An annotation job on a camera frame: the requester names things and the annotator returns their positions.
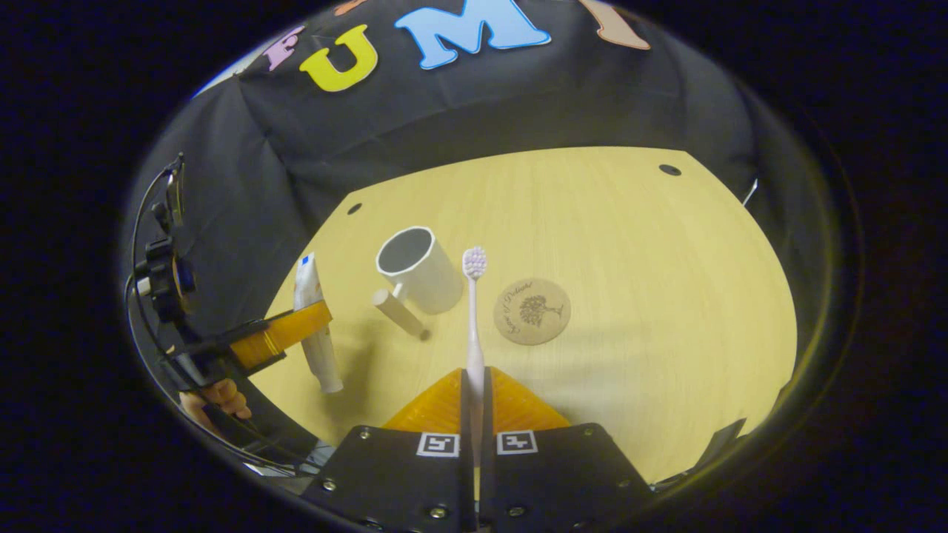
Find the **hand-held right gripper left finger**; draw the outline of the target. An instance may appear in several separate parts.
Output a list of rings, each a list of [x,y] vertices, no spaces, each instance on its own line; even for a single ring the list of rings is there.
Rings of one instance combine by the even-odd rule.
[[[448,376],[450,431],[355,426],[304,500],[372,532],[474,532],[474,452],[467,372]]]

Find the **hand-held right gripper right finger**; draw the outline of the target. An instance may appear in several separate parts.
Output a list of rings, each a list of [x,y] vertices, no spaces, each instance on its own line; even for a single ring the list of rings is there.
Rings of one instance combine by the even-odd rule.
[[[484,379],[480,524],[489,532],[610,532],[653,490],[602,425],[502,429],[515,382]]]

